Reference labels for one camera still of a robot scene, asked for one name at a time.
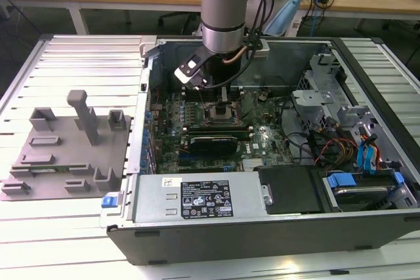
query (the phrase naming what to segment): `blue latch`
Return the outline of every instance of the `blue latch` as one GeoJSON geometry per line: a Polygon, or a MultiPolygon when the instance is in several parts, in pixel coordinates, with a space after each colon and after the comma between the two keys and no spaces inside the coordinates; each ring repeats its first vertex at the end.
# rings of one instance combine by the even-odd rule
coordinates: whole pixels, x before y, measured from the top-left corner
{"type": "Polygon", "coordinates": [[[118,207],[118,196],[104,196],[102,197],[102,208],[116,208],[118,207]]]}
{"type": "Polygon", "coordinates": [[[351,173],[333,173],[327,177],[327,181],[331,188],[357,185],[351,173]]]}
{"type": "Polygon", "coordinates": [[[396,182],[398,183],[399,186],[404,184],[404,177],[402,176],[402,174],[400,172],[395,172],[394,176],[395,176],[395,180],[396,180],[396,182]]]}

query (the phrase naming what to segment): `blue drive bracket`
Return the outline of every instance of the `blue drive bracket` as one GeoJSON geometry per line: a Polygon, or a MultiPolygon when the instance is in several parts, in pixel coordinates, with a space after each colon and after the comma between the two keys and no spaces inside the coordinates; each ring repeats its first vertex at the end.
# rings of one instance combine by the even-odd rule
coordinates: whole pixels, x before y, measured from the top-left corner
{"type": "Polygon", "coordinates": [[[398,183],[398,186],[401,186],[402,184],[404,184],[405,180],[400,172],[395,172],[394,176],[395,176],[396,182],[398,183]]]}
{"type": "Polygon", "coordinates": [[[331,188],[357,186],[351,173],[333,173],[327,177],[327,181],[331,188]]]}
{"type": "Polygon", "coordinates": [[[375,153],[375,150],[373,150],[372,146],[367,147],[363,169],[368,171],[370,174],[375,174],[375,171],[372,170],[372,166],[371,166],[372,157],[374,153],[375,153]]]}
{"type": "Polygon", "coordinates": [[[104,197],[102,197],[102,202],[100,206],[103,209],[108,208],[117,208],[123,202],[123,193],[122,191],[112,191],[107,193],[104,197]]]}

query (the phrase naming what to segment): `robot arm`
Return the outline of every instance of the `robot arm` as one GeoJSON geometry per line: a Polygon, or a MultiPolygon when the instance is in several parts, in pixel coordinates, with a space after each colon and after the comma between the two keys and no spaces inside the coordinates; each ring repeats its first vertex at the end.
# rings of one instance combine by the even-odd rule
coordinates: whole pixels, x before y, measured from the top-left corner
{"type": "MultiPolygon", "coordinates": [[[[205,87],[208,82],[204,79],[205,73],[212,76],[214,84],[225,82],[238,73],[241,66],[240,57],[246,51],[243,45],[245,26],[257,22],[259,26],[262,16],[259,15],[263,0],[201,0],[201,21],[203,46],[198,48],[175,71],[175,75],[185,85],[196,89],[205,87]]],[[[266,0],[270,7],[274,0],[266,0]]],[[[283,33],[284,25],[288,25],[299,6],[300,0],[276,0],[270,17],[265,17],[262,24],[265,33],[279,35],[283,33]],[[286,17],[279,17],[278,13],[286,10],[286,17]]]]}

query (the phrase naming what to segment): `aluminum slat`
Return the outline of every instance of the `aluminum slat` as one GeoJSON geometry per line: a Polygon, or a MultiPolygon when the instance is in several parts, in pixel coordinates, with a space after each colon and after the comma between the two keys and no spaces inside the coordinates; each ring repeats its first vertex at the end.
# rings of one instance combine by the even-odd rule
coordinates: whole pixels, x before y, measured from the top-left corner
{"type": "Polygon", "coordinates": [[[37,68],[138,68],[140,60],[45,60],[37,68]]]}
{"type": "Polygon", "coordinates": [[[363,68],[393,68],[395,69],[394,64],[390,62],[389,60],[359,61],[359,65],[361,65],[363,68]]]}
{"type": "Polygon", "coordinates": [[[398,118],[405,125],[420,125],[420,113],[399,114],[398,118]]]}
{"type": "MultiPolygon", "coordinates": [[[[364,98],[360,93],[355,93],[353,94],[354,98],[356,99],[356,101],[359,102],[364,102],[364,98]]],[[[388,102],[388,104],[392,107],[394,106],[399,106],[401,104],[407,104],[407,105],[420,105],[420,95],[418,94],[382,94],[383,98],[385,99],[385,101],[388,102]]]]}
{"type": "Polygon", "coordinates": [[[92,53],[92,52],[78,52],[61,54],[59,52],[46,52],[42,55],[41,60],[56,60],[56,59],[89,59],[89,60],[138,60],[140,54],[137,52],[107,52],[107,53],[92,53]]]}
{"type": "Polygon", "coordinates": [[[0,220],[99,216],[101,198],[0,202],[0,220]]]}
{"type": "MultiPolygon", "coordinates": [[[[358,89],[351,81],[346,81],[346,84],[351,92],[359,93],[358,89]]],[[[376,89],[378,89],[380,93],[417,94],[417,91],[411,85],[376,85],[376,89]]]]}
{"type": "Polygon", "coordinates": [[[400,84],[406,84],[410,85],[407,82],[407,79],[403,76],[400,77],[390,77],[390,76],[380,76],[380,77],[371,77],[371,81],[376,84],[383,84],[386,83],[388,85],[400,85],[400,84]]]}
{"type": "Polygon", "coordinates": [[[138,85],[112,86],[79,86],[79,87],[24,87],[19,96],[67,96],[71,90],[85,90],[90,96],[128,96],[137,95],[138,85]]]}
{"type": "Polygon", "coordinates": [[[402,74],[395,68],[367,68],[363,67],[363,70],[368,76],[393,76],[401,77],[402,74]]]}
{"type": "Polygon", "coordinates": [[[27,134],[0,134],[0,148],[21,148],[27,137],[27,134]]]}
{"type": "Polygon", "coordinates": [[[376,47],[371,41],[343,41],[347,47],[376,47]]]}
{"type": "Polygon", "coordinates": [[[132,68],[37,68],[31,77],[125,77],[138,76],[141,70],[132,68]]]}
{"type": "Polygon", "coordinates": [[[19,157],[21,148],[0,148],[0,164],[13,164],[19,157]]]}
{"type": "Polygon", "coordinates": [[[133,77],[29,77],[25,85],[32,87],[66,87],[69,85],[138,85],[140,76],[133,77]]]}
{"type": "Polygon", "coordinates": [[[10,177],[9,171],[11,167],[12,167],[12,163],[0,163],[0,182],[10,177]]]}
{"type": "Polygon", "coordinates": [[[106,37],[106,38],[78,38],[78,37],[55,37],[50,45],[140,45],[141,36],[138,37],[106,37]]]}
{"type": "MultiPolygon", "coordinates": [[[[86,105],[88,106],[136,106],[136,96],[88,96],[86,105]]],[[[67,108],[67,97],[51,98],[48,96],[24,96],[17,98],[10,103],[13,108],[67,108]]]]}
{"type": "Polygon", "coordinates": [[[382,54],[377,47],[349,47],[348,49],[353,54],[382,54]]]}
{"type": "MultiPolygon", "coordinates": [[[[135,106],[104,106],[103,108],[96,107],[94,112],[96,113],[96,116],[108,116],[110,110],[115,109],[123,110],[124,114],[130,117],[134,117],[136,112],[135,106]]],[[[77,116],[74,108],[51,108],[51,110],[56,116],[77,116]]],[[[33,108],[16,108],[14,110],[10,109],[1,114],[0,119],[29,119],[32,115],[32,112],[33,108]]]]}
{"type": "Polygon", "coordinates": [[[45,52],[138,52],[138,45],[50,45],[45,52]]]}
{"type": "Polygon", "coordinates": [[[408,125],[406,126],[408,132],[414,137],[414,138],[419,138],[420,137],[420,125],[417,126],[411,126],[408,125]]]}
{"type": "Polygon", "coordinates": [[[353,54],[353,57],[358,62],[361,61],[388,61],[389,59],[385,55],[378,54],[353,54]]]}

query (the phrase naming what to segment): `cable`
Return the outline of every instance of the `cable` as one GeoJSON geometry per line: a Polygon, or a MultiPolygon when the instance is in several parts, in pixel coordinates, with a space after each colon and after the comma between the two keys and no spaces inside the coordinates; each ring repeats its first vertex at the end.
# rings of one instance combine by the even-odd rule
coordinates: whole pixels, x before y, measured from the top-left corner
{"type": "MultiPolygon", "coordinates": [[[[318,0],[315,0],[315,5],[316,6],[318,6],[318,0]]],[[[310,33],[309,33],[309,36],[314,36],[314,30],[315,30],[315,21],[316,21],[316,19],[314,18],[313,20],[312,20],[312,27],[311,27],[311,29],[310,29],[310,33]]]]}
{"type": "Polygon", "coordinates": [[[265,21],[264,21],[263,25],[268,22],[268,19],[270,19],[271,15],[274,11],[274,2],[275,2],[275,0],[271,0],[270,11],[268,11],[267,17],[265,18],[265,21]]]}
{"type": "Polygon", "coordinates": [[[39,29],[36,27],[35,24],[32,23],[32,21],[11,1],[11,0],[7,0],[24,18],[26,21],[28,21],[28,23],[36,30],[36,32],[38,32],[39,35],[41,35],[41,31],[39,31],[39,29]]]}
{"type": "Polygon", "coordinates": [[[420,50],[420,45],[412,52],[412,54],[407,59],[406,63],[404,65],[408,66],[408,64],[411,62],[411,59],[415,56],[415,54],[420,50]]]}
{"type": "Polygon", "coordinates": [[[314,3],[314,0],[309,0],[309,1],[310,1],[309,8],[308,8],[305,16],[302,19],[302,24],[301,25],[310,26],[311,28],[312,27],[314,28],[316,26],[317,27],[316,30],[318,30],[319,27],[321,26],[321,23],[325,19],[325,11],[334,4],[335,0],[329,0],[328,3],[325,4],[325,5],[319,3],[317,0],[315,0],[315,3],[314,3]],[[321,9],[322,12],[321,12],[321,15],[314,17],[314,12],[315,12],[316,8],[321,9]],[[319,23],[316,24],[313,20],[318,20],[319,17],[321,17],[321,19],[320,19],[319,23]],[[311,19],[312,19],[311,25],[308,25],[308,24],[305,23],[307,20],[311,20],[311,19]]]}
{"type": "Polygon", "coordinates": [[[248,47],[244,46],[240,49],[240,51],[231,59],[224,59],[223,60],[223,64],[225,65],[230,65],[233,64],[236,60],[238,60],[239,58],[241,58],[241,56],[244,54],[244,52],[246,52],[248,50],[248,47]]]}

